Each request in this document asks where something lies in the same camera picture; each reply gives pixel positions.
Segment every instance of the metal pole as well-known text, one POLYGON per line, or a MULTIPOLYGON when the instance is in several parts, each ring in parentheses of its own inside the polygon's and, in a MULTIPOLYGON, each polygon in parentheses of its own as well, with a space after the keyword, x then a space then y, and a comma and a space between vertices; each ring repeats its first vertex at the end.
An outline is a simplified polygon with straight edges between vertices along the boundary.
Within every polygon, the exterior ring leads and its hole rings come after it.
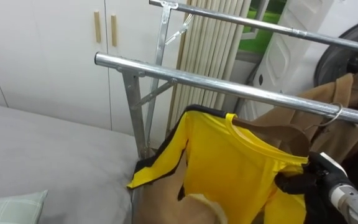
MULTIPOLYGON (((171 68, 164 68, 158 65, 129 60, 122 57, 113 57, 102 53, 96 54, 95 63, 96 65, 102 65, 109 68, 126 68, 137 72, 145 72, 147 76, 153 78, 168 81, 175 80, 177 83, 184 85, 218 91, 220 93, 230 94, 271 105, 319 114, 327 118, 334 117, 339 110, 339 107, 336 105, 307 100, 297 96, 274 93, 251 86, 219 80, 217 78, 204 77, 171 68)), ((337 119, 358 124, 358 110, 344 108, 337 119)))
MULTIPOLYGON (((149 3, 154 6, 161 6, 163 2, 166 2, 166 1, 149 0, 149 3)), ((209 18, 213 18, 213 19, 219 19, 219 20, 226 21, 226 22, 233 22, 233 23, 240 24, 240 25, 251 26, 251 27, 258 28, 258 29, 269 30, 269 31, 276 32, 279 34, 289 35, 292 37, 297 37, 297 38, 305 39, 305 40, 311 40, 311 41, 322 43, 322 44, 335 45, 338 47, 343 47, 346 49, 358 51, 358 42, 352 41, 352 40, 330 37, 327 35, 307 32, 307 31, 303 31, 303 30, 297 30, 294 28, 270 24, 268 22, 257 21, 254 19, 246 19, 243 17, 228 15, 228 14, 212 11, 209 9, 203 9, 200 7, 189 6, 186 4, 179 3, 177 9, 175 9, 175 10, 178 10, 181 12, 187 12, 187 13, 195 14, 195 15, 199 15, 199 16, 205 16, 205 17, 209 17, 209 18)))
POLYGON ((124 79, 137 152, 141 159, 145 159, 149 156, 149 152, 147 151, 146 140, 144 138, 142 107, 133 107, 140 101, 139 74, 133 70, 120 70, 119 72, 122 73, 122 78, 124 79))
MULTIPOLYGON (((176 9, 178 7, 178 3, 162 2, 161 6, 163 6, 163 9, 161 15, 160 31, 158 32, 157 51, 155 53, 156 65, 162 65, 165 41, 167 39, 169 18, 171 16, 171 9, 176 9)), ((150 92, 155 91, 157 88, 158 88, 158 79, 153 78, 152 84, 150 86, 150 92)), ((150 131, 152 129, 154 108, 155 108, 155 98, 150 100, 150 102, 147 105, 146 129, 145 129, 145 139, 146 139, 147 147, 149 147, 150 145, 150 131)))

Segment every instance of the vertical blind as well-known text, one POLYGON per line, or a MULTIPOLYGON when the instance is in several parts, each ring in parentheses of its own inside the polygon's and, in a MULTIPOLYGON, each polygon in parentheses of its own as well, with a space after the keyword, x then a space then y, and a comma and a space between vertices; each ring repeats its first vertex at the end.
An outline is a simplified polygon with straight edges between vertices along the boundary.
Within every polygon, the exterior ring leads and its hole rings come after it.
MULTIPOLYGON (((191 0, 192 6, 246 17, 250 0, 191 0)), ((178 67, 206 77, 230 79, 243 26, 195 16, 186 35, 178 67)), ((186 106, 199 104, 221 109, 224 95, 200 88, 177 85, 173 92, 170 128, 180 119, 186 106)))

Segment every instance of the robotic arm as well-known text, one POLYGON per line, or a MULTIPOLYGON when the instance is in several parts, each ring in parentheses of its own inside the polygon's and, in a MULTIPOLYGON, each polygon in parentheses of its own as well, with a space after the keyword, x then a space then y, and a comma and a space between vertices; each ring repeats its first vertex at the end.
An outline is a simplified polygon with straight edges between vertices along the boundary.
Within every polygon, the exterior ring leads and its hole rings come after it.
POLYGON ((288 194, 318 189, 325 204, 331 203, 349 224, 358 224, 358 191, 345 170, 325 153, 311 152, 303 174, 292 177, 277 174, 275 183, 288 194))

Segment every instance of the clothes hanger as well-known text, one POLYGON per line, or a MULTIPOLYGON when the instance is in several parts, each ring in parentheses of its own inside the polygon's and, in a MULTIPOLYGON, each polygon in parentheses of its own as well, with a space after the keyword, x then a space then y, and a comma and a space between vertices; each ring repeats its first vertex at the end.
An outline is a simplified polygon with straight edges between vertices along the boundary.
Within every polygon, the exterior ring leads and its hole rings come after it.
POLYGON ((309 154, 309 139, 305 136, 304 132, 297 128, 295 125, 288 124, 282 126, 262 126, 252 124, 251 122, 244 121, 240 118, 233 118, 232 124, 248 129, 262 140, 263 138, 274 138, 280 140, 287 146, 287 148, 280 147, 280 150, 290 153, 294 156, 307 157, 309 154))
POLYGON ((313 127, 320 127, 320 128, 326 127, 329 124, 331 124, 332 122, 334 122, 339 117, 339 115, 342 113, 343 106, 340 103, 332 103, 332 105, 339 106, 338 112, 336 112, 336 115, 332 119, 330 119, 329 121, 325 122, 324 124, 312 124, 311 126, 308 126, 307 128, 305 128, 303 131, 305 132, 305 131, 309 130, 310 128, 313 128, 313 127))

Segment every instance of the metal joint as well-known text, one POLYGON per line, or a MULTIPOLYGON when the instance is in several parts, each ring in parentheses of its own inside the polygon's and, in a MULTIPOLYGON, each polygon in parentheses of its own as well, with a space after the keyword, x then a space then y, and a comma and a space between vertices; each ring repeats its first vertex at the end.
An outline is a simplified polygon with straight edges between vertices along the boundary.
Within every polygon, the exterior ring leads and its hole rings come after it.
POLYGON ((169 17, 170 17, 169 12, 171 11, 171 9, 177 9, 179 7, 179 4, 177 2, 163 1, 161 2, 161 6, 163 7, 161 23, 166 24, 169 21, 169 17))
POLYGON ((138 74, 139 77, 145 77, 146 76, 146 73, 143 72, 143 71, 137 72, 137 74, 138 74))
POLYGON ((291 34, 289 35, 290 37, 297 37, 297 38, 305 38, 308 35, 307 31, 303 31, 303 30, 297 30, 294 28, 291 28, 291 34))

